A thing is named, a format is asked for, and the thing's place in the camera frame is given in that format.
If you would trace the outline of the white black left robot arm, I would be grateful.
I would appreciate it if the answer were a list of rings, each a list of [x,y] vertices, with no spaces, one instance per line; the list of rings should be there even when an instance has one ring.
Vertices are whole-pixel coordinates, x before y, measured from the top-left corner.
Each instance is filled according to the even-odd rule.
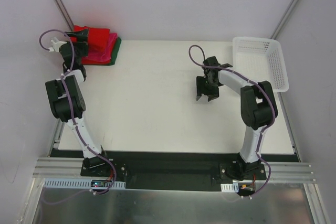
[[[75,135],[82,149],[83,161],[81,176],[108,176],[111,163],[107,160],[102,146],[94,141],[85,120],[86,104],[80,90],[80,84],[86,81],[87,74],[81,58],[89,52],[89,29],[64,32],[52,29],[44,32],[59,32],[67,40],[54,37],[51,46],[43,49],[57,52],[62,56],[63,73],[59,79],[45,83],[47,97],[53,116],[65,123]]]

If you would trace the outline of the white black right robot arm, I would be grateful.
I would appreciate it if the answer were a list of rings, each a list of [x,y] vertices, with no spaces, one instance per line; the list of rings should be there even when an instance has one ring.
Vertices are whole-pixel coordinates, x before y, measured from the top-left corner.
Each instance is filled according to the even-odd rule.
[[[234,71],[230,64],[219,64],[215,56],[204,58],[202,69],[204,75],[196,77],[197,100],[203,95],[208,101],[217,99],[221,86],[240,96],[240,114],[246,126],[244,141],[236,162],[225,169],[225,174],[231,179],[248,179],[260,168],[265,132],[278,116],[271,83],[252,81]]]

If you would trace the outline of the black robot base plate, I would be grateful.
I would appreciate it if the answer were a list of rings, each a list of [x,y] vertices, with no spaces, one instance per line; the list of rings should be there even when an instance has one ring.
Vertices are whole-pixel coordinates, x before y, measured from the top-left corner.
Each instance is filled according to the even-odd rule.
[[[107,157],[112,165],[95,158],[101,165],[90,168],[84,160],[80,175],[107,178],[116,171],[116,181],[127,189],[181,191],[220,191],[234,180],[266,180],[260,161],[245,165],[238,154],[108,151]]]

